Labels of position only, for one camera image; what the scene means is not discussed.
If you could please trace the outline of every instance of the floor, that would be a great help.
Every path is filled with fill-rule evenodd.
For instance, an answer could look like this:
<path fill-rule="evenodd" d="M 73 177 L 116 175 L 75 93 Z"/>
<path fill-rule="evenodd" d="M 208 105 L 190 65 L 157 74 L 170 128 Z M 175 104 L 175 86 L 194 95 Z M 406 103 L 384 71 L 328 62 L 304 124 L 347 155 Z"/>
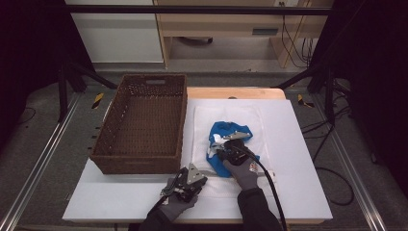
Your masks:
<path fill-rule="evenodd" d="M 294 61 L 303 64 L 297 58 Z M 212 87 L 272 87 L 304 69 L 292 64 L 288 68 L 279 67 L 267 38 L 215 38 L 211 44 L 202 40 L 178 38 L 173 42 L 168 68 L 160 64 L 95 66 L 100 75 L 116 83 L 127 72 L 185 72 L 188 74 L 188 86 Z M 3 220 L 0 225 L 4 224 L 7 215 L 14 214 L 16 220 L 11 225 L 15 226 L 14 230 L 115 230 L 114 225 L 109 223 L 78 224 L 62 220 L 69 197 L 88 158 L 89 147 L 93 146 L 94 136 L 97 135 L 95 128 L 100 126 L 109 102 L 103 100 L 96 111 L 91 110 L 90 105 L 100 86 L 88 78 L 86 80 L 89 87 L 85 93 L 81 93 L 77 110 L 64 130 L 64 135 L 56 139 L 58 145 L 55 150 L 51 150 L 53 155 L 46 159 L 47 165 L 42 168 L 41 178 L 27 187 L 26 180 L 33 177 L 30 173 L 58 126 L 59 116 L 57 85 L 30 95 L 20 124 L 15 127 L 8 145 L 1 150 L 0 218 Z M 309 126 L 311 124 L 325 120 L 320 107 L 323 92 L 309 94 L 305 89 L 308 81 L 309 79 L 305 79 L 285 90 L 287 98 L 293 103 L 302 131 L 314 127 Z M 105 93 L 106 97 L 112 97 L 115 92 L 105 90 Z M 306 104 L 298 103 L 299 95 Z M 319 225 L 293 224 L 291 230 L 408 230 L 407 198 L 399 190 L 387 168 L 371 161 L 370 150 L 352 118 L 346 98 L 338 93 L 335 93 L 335 97 L 338 97 L 335 111 L 344 113 L 338 115 L 336 127 L 315 161 L 316 167 L 330 170 L 319 168 L 318 175 L 329 200 L 333 219 Z M 312 158 L 328 131 L 329 127 L 324 124 L 304 134 Z M 352 169 L 344 164 L 347 162 L 344 156 L 349 158 Z M 349 178 L 350 175 L 357 176 L 357 184 Z M 354 198 L 349 203 L 347 202 L 353 193 L 346 182 L 354 190 Z M 21 189 L 27 188 L 30 190 L 23 196 L 23 209 L 13 210 L 14 202 L 21 198 L 18 197 Z M 376 221 L 370 221 L 370 218 L 376 218 Z M 127 224 L 118 226 L 119 230 L 126 230 L 126 227 Z M 242 229 L 239 225 L 180 225 L 178 228 Z"/>

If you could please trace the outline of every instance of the black sleeve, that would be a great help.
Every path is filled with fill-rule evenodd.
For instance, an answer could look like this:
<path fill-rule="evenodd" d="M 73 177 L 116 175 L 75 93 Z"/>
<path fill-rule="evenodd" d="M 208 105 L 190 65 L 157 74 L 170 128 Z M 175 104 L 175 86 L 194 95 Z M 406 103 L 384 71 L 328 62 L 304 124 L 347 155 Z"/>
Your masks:
<path fill-rule="evenodd" d="M 171 231 L 172 226 L 166 215 L 161 210 L 156 210 L 147 216 L 140 225 L 139 231 Z"/>
<path fill-rule="evenodd" d="M 242 191 L 238 195 L 243 230 L 280 231 L 282 227 L 276 216 L 269 210 L 267 199 L 260 188 Z"/>

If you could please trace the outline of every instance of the table top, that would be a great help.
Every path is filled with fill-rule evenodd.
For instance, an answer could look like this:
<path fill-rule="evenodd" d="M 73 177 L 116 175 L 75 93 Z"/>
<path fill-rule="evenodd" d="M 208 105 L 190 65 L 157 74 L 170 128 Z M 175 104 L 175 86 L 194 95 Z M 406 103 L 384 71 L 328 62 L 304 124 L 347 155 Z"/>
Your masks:
<path fill-rule="evenodd" d="M 258 107 L 268 132 L 268 149 L 287 223 L 320 223 L 332 215 L 301 135 L 292 104 L 281 90 L 189 88 L 181 164 L 191 161 L 193 111 L 203 107 Z M 222 99 L 235 96 L 239 99 Z M 104 175 L 88 160 L 63 219 L 75 222 L 141 222 L 172 175 Z M 279 217 L 273 197 L 270 210 Z M 237 198 L 200 197 L 176 222 L 242 222 Z"/>

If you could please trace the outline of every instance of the basket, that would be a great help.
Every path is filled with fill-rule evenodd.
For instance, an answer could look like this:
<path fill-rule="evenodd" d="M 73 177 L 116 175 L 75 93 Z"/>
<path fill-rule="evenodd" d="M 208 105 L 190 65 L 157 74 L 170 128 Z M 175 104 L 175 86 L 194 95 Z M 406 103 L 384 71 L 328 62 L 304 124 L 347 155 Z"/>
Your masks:
<path fill-rule="evenodd" d="M 104 174 L 164 174 L 180 169 L 187 76 L 125 75 L 90 159 Z"/>

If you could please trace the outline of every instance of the person's hand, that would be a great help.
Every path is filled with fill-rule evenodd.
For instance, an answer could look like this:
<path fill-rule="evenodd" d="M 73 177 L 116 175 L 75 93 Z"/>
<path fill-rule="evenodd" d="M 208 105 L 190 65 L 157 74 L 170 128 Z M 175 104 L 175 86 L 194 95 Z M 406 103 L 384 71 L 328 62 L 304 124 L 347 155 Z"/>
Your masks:
<path fill-rule="evenodd" d="M 252 159 L 248 158 L 240 166 L 234 166 L 227 160 L 222 163 L 231 171 L 243 191 L 258 188 L 258 166 Z"/>
<path fill-rule="evenodd" d="M 170 186 L 174 178 L 168 178 L 167 185 Z M 185 210 L 194 207 L 195 202 L 197 202 L 198 196 L 192 198 L 192 200 L 187 203 L 179 200 L 176 194 L 172 194 L 168 198 L 168 203 L 159 206 L 159 209 L 166 215 L 170 221 L 177 219 Z"/>

